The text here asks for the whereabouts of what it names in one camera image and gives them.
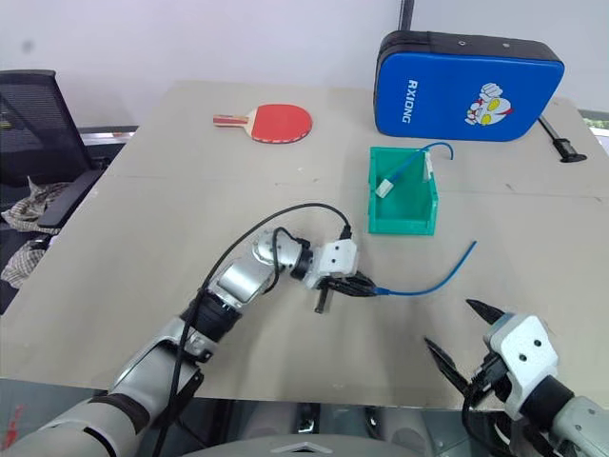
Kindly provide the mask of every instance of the white wall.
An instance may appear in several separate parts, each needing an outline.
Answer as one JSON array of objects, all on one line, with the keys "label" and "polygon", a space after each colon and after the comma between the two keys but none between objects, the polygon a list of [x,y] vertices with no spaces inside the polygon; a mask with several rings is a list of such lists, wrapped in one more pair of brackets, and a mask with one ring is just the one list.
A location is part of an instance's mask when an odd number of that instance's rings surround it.
[{"label": "white wall", "polygon": [[[399,0],[0,0],[0,68],[48,68],[79,126],[139,124],[178,79],[372,88]],[[546,42],[609,110],[609,2],[418,0],[413,30]]]}]

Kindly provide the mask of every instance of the chair armrest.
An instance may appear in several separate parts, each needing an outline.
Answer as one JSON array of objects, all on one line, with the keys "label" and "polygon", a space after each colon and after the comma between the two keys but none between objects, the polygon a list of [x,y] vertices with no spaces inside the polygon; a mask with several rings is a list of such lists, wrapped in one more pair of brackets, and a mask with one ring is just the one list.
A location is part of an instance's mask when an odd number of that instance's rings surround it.
[{"label": "chair armrest", "polygon": [[45,229],[60,229],[63,227],[102,173],[103,171],[100,169],[92,169],[91,171],[85,171],[76,178],[38,218],[38,226]]}]

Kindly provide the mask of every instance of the wooden paddle handle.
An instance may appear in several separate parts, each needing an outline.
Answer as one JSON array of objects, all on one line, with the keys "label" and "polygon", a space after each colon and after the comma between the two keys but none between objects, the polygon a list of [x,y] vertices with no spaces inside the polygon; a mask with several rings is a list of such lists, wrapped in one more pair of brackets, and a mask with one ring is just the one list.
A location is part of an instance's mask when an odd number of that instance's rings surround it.
[{"label": "wooden paddle handle", "polygon": [[223,114],[215,114],[213,116],[213,125],[216,127],[240,127],[245,126],[249,122],[247,116],[226,116]]}]

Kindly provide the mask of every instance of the table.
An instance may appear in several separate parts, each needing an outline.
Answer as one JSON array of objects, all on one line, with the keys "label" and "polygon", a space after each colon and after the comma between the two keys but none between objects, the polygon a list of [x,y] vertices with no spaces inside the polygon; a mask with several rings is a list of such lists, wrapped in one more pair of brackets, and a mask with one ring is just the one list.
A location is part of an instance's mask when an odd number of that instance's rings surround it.
[{"label": "table", "polygon": [[[265,102],[310,110],[313,131],[293,145],[264,145],[216,129],[216,112]],[[180,312],[217,256],[276,209],[324,201],[343,210],[379,286],[424,288],[479,241],[458,276],[433,295],[353,299],[291,278],[256,301],[204,366],[197,395],[328,403],[459,407],[422,337],[470,374],[488,325],[463,301],[538,314],[560,354],[560,378],[609,407],[609,157],[573,105],[544,113],[589,159],[560,163],[540,126],[509,143],[452,142],[433,162],[440,204],[433,237],[366,232],[371,146],[420,147],[374,128],[361,89],[175,85],[62,230],[2,319],[5,377],[107,387],[120,366]],[[331,213],[282,220],[313,242],[338,235]]]}]

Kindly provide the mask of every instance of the white connector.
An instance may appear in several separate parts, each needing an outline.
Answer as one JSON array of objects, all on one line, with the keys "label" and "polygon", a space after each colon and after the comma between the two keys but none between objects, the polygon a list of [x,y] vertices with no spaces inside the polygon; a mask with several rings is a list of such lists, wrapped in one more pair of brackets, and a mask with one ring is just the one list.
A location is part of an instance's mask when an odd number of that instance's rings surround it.
[{"label": "white connector", "polygon": [[383,181],[377,187],[376,194],[379,197],[384,198],[392,189],[393,183],[388,179],[383,179]]}]

